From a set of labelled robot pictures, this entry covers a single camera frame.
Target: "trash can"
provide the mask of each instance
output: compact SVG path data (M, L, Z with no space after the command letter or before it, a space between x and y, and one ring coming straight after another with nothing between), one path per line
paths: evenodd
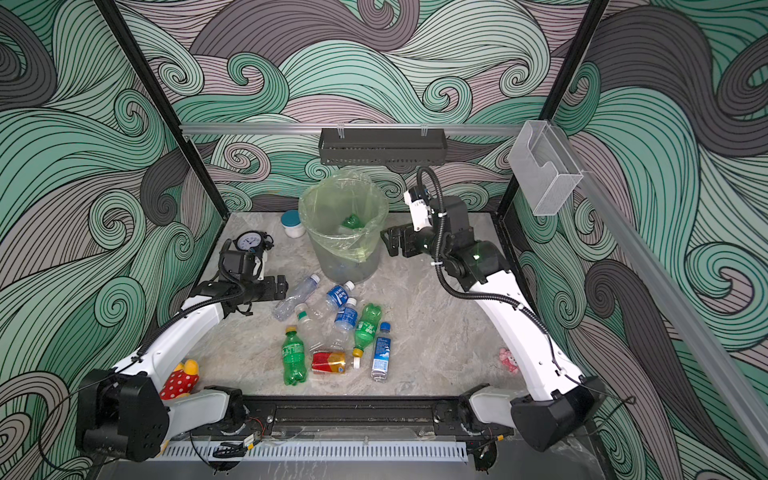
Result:
M320 268L337 283L362 282L376 272L381 257L379 233L388 212L384 192L368 176L349 170L339 170L306 189L299 199L299 217ZM359 222L345 222L350 217Z

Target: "wire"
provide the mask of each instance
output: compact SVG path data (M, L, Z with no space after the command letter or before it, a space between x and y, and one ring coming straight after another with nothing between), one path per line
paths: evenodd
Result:
M512 308L517 310L518 312L522 313L526 317L528 317L534 325L538 327L538 329L547 337L547 341L549 342L549 350L552 357L552 362L554 365L558 368L558 370L562 370L562 368L558 365L557 357L554 354L554 346L552 345L552 337L547 330L546 325L541 321L541 319L538 318L538 316L528 307L522 305L517 300L511 298L510 296L501 295L499 293L466 293L466 292L459 292L458 290L454 289L452 286L449 285L448 281L445 279L445 275L442 272L442 241L443 241L443 235L445 233L445 203L443 202L443 196L442 196L442 187L440 186L440 180L437 178L437 175L434 171L432 171L429 167L419 167L419 169L416 171L416 185L420 188L424 188L424 183L422 181L422 175L426 172L427 175L429 175L430 180L432 180L432 183L435 186L435 195L437 196L437 204L438 204L438 226L437 226L437 232L435 233L435 241L432 243L432 257L435 259L435 273L437 274L437 280L440 282L440 285L442 288L449 293L449 295L459 298L462 300L496 300L503 303L508 303L509 305L512 305ZM593 389L589 386L586 386L582 382L578 382L574 379L572 379L570 376L565 375L565 378L571 380L573 383L575 383L578 386L582 386L586 388L587 390L591 392L596 392L600 395L608 396L614 399L617 399L621 402L620 405L623 405L624 403L627 404L634 404L635 397L629 396L626 399L622 399L621 397L617 397L616 395L610 394L608 392L602 392L600 390Z
M621 400L621 401L619 402L619 404L618 404L618 405L616 405L616 406L614 407L614 409L613 409L613 410L611 410L611 412L610 412L610 413L608 413L608 414L605 416L605 418L603 419L603 423L602 423L602 424L600 424L599 426L596 426L596 427L594 428L594 430L592 430L591 432L587 432L587 433L584 433L583 435L566 435L566 436L568 436L568 437L572 437L572 438L574 438L574 439L579 439L579 438L581 438L581 437L591 437L592 435L594 435L595 433L598 433L598 432L600 431L600 427L602 427L602 426L603 426L603 424L604 424L605 422L607 422L607 421L608 421L608 419L609 419L610 417L612 417L614 413L618 412L619 408L620 408L622 405L625 405L625 404L626 404L626 405L634 405L634 403L635 403L635 401L636 401L636 400L637 400L637 399L635 399L635 397L634 397L634 396L629 396L629 397L627 397L626 399L624 399L624 400Z
M264 428L264 424L261 422L261 420L259 420L257 417L248 417L248 418L259 422L259 425L261 425L261 433L259 434L259 436L263 436L266 433L266 429Z
M177 321L183 319L185 316L189 315L190 313L194 312L195 310L201 309L204 306L213 305L215 303L224 303L228 302L230 300L235 300L237 298L240 298L242 295L245 294L245 286L237 279L235 278L231 273L227 272L227 269L224 267L224 257L221 257L219 259L219 274L225 279L228 280L230 283L234 283L237 286L238 292L237 293L231 293L230 295L224 295L224 296L215 296L213 298L209 298L208 300L204 300L200 303L195 303L193 306L190 306L189 308L186 308L184 310L181 310L176 315L172 316L166 323L164 323L160 328L153 331L152 334L150 334L139 346L138 350L136 351L136 357L138 359L141 359L142 356L147 354L147 351L152 346L152 344L160 338L160 335L165 333L166 330L171 328Z
M192 445L192 449L194 450L195 454L197 454L197 457L203 461L205 465L208 465L208 468L214 471L214 473L219 472L219 469L211 465L203 456L200 454L200 452L197 451L197 449L194 446L194 440L192 440L192 432L190 432L190 445Z
M106 379L110 379L111 377L117 375L118 373L124 372L125 370L127 370L127 369L131 368L132 366L136 365L137 362L138 362L138 360L134 360L128 366L125 366L124 368L119 369L117 372L109 374L106 378L99 379L96 382L88 383L87 385L82 386L82 387L74 390L72 393L70 393L69 395L65 396L56 405L54 405L54 407L52 409L48 410L48 414L45 416L45 419L43 420L43 423L40 426L40 435L38 435L38 441L35 442L37 444L37 446L38 446L38 452L40 452L40 457L43 459L43 462L45 462L49 467L53 468L54 470L58 470L60 472L80 473L80 472L87 472L91 468L103 467L104 465L109 465L110 463L116 462L117 460L119 460L119 458L113 458L112 460L107 460L106 462L97 463L97 464L94 464L94 465L91 465L91 466L88 466L88 467L84 467L84 468L64 468L64 467L60 467L60 466L54 465L54 463L51 462L51 460L48 459L48 457L45 456L45 452L43 451L43 443L42 443L43 429L45 428L45 424L48 423L48 420L51 418L51 415L53 414L53 412L55 412L62 405L64 405L64 402L66 402L67 400L72 398L72 396L78 394L79 392L82 392L85 389L89 389L89 388L91 388L94 385L98 385L99 383L105 381Z

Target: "marble surface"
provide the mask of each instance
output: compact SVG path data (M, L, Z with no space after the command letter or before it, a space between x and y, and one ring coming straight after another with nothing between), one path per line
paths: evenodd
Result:
M498 245L488 214L469 214L469 221L476 238ZM390 214L386 225L408 222L408 214ZM275 240L266 263L267 275L283 274L293 285L312 272L320 273L313 298L333 286L320 271L308 234L289 238L280 225L280 214L233 214L216 253L225 239L234 240L247 230L265 230ZM230 314L190 351L189 358L200 363L197 388L236 386L250 395L458 395L486 382L527 393L522 375L511 374L498 361L504 343L491 321L475 302L455 299L440 287L429 257L390 257L383 248L381 255L379 269L355 288L353 296L359 306L368 302L381 305L382 320L392 324L387 382L370 379L369 347L360 369L350 368L343 375L310 373L303 384L284 385L280 354L286 324L271 316L274 302L263 302L254 303L252 316ZM203 278L216 273L217 261L215 254ZM458 288L453 279L449 282Z

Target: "black metal frame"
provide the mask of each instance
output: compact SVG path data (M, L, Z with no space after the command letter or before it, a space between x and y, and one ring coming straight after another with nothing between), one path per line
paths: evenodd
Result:
M229 422L202 425L191 434L214 441L238 441L248 435L275 439L321 439L324 432L344 432L354 437L359 429L375 439L377 429L382 439L433 436L464 442L475 456L475 467L493 465L493 460L478 460L485 445L493 445L497 435L513 436L515 429L495 423L482 424L469 408L469 396L483 384L459 396L242 396L247 409L245 428L233 435Z
M161 114L164 122L170 129L174 139L179 145L182 153L189 162L191 168L200 179L205 191L210 196L210 199L214 202L214 206L222 216L224 222L219 229L218 237L221 235L226 221L230 215L230 211L227 205L224 203L218 189L216 188L213 180L210 178L202 158L195 146L184 138L184 135L180 129L180 120L176 115L175 110L170 105L170 102L165 97L162 88L151 71L151 68L144 57L141 49L136 42L136 39L131 34L125 20L120 14L118 7L114 0L94 0L96 6L101 11L107 22L109 28L112 30L113 35L120 44L127 59L133 66L137 73L137 76L141 80L142 84L147 89L147 93L150 99L153 101L155 107ZM578 31L574 36L571 46L568 49L568 53L565 56L565 61L562 69L558 73L555 79L553 88L547 97L547 100L539 115L539 120L549 120L554 118L558 105L565 95L566 89L569 87L572 78L576 74L576 71L581 64L581 59L584 57L585 52L589 46L589 42L598 27L598 23L607 7L608 0L592 0L588 9L584 15L584 18L579 25ZM501 202L498 205L496 211L490 212L494 228L498 234L499 243L502 246L504 255L507 257L508 262L511 265L513 273L522 278L522 271L512 248L511 238L507 227L505 226L505 217L510 213L512 200L516 195L519 188L519 182L516 178L512 178L507 186L507 189L502 197ZM215 249L216 242L211 246L210 255ZM523 295L531 304L531 307L536 309L535 299L532 297L528 284L523 281L520 283L523 290ZM269 396L245 396L244 403L251 411L250 415L252 419L259 419L266 427L268 434L273 434L274 429L277 427L284 427L286 429L302 425L314 425L314 426L329 426L329 425L345 425L345 426L361 426L361 425L386 425L386 426L405 426L403 420L408 419L407 427L418 428L419 431L416 435L423 430L425 435L454 435L458 440L463 440L468 443L468 447L476 446L484 440L472 439L461 428L461 421L457 420L460 417L452 418L444 422L438 422L431 415L438 407L441 409L447 409L449 412L457 412L459 410L461 397L269 397ZM252 422L253 429L257 427L255 420ZM494 434L506 433L509 431L506 427L498 425L499 430L493 431ZM196 435L213 435L216 436L216 432L210 430L210 426L200 427L194 431ZM229 435L222 435L221 439L232 439ZM599 437L591 437L591 440L595 444L595 448L603 450ZM608 465L603 470L609 472L610 466Z
M558 106L565 96L565 92L570 87L571 82L576 75L576 72L581 65L581 61L589 48L589 43L598 28L598 24L605 13L605 9L608 6L609 0L591 0L587 11L584 13L584 17L581 20L581 24L571 41L571 46L568 49L568 53L565 55L565 61L561 70L558 72L552 90L547 96L547 100L541 109L538 120L552 121L554 115L557 112ZM536 308L535 298L533 298L530 289L528 288L528 282L525 281L523 273L518 262L517 255L512 248L511 237L505 224L505 218L508 214L514 215L511 212L512 201L520 188L518 179L513 177L509 181L504 196L498 205L498 209L494 214L491 214L496 234L498 235L498 241L502 245L504 255L507 257L507 261L511 265L513 274L523 281L519 282L523 296L531 305L531 308L538 313ZM588 430L593 432L594 423L588 422ZM600 467L603 470L606 478L616 478L614 470L611 467L610 461L607 459L606 449L603 442L598 435L590 435L588 438L582 440L589 441L595 451Z
M154 103L154 106L157 111L160 112L163 121L170 129L182 154L184 154L184 157L187 159L187 162L189 162L189 165L197 175L197 178L200 179L200 182L203 184L203 188L208 193L211 201L214 202L214 206L216 207L216 210L218 210L219 215L226 220L230 216L230 211L224 203L224 199L221 197L214 181L210 178L210 175L205 168L205 164L203 163L203 159L200 158L200 155L197 153L197 149L190 141L185 139L184 135L181 133L181 129L179 128L181 121L176 115L176 111L165 97L160 82L158 82L154 74L152 74L147 59L141 52L139 44L136 42L136 38L131 34L131 30L125 23L125 19L123 18L123 15L120 14L114 0L94 0L94 2L101 12L101 15L104 17L104 20L107 22L107 26L112 30L112 35L118 41L123 53L136 71L139 80L147 89L147 93L149 94L152 103Z

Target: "green swirl wallpaper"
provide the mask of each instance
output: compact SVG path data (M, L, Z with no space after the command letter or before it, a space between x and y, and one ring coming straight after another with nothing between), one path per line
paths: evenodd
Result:
M0 477L84 478L86 372L175 311L221 217L92 0L0 0Z
M643 0L620 0L621 10ZM588 0L118 0L182 123L521 124L535 119ZM337 167L318 136L198 135L231 210L296 207ZM495 211L514 138L449 139L441 182ZM414 167L357 167L391 210Z
M555 123L768 401L768 2L609 11ZM768 478L768 468L577 189L510 233L557 341L624 398L599 435L618 478Z

